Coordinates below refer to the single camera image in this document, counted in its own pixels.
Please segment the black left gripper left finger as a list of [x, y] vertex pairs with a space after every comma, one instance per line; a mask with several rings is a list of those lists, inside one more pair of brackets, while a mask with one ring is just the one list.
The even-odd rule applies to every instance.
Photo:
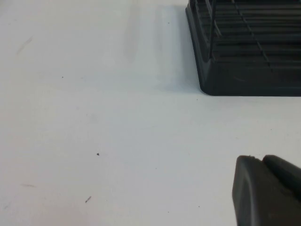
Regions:
[[237, 158], [232, 199], [239, 226], [301, 224], [301, 201], [255, 157]]

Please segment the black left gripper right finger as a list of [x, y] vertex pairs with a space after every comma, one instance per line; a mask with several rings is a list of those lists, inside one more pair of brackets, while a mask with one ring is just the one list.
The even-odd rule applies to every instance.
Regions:
[[290, 190], [296, 199], [301, 200], [301, 169], [275, 155], [266, 155], [263, 163], [274, 176]]

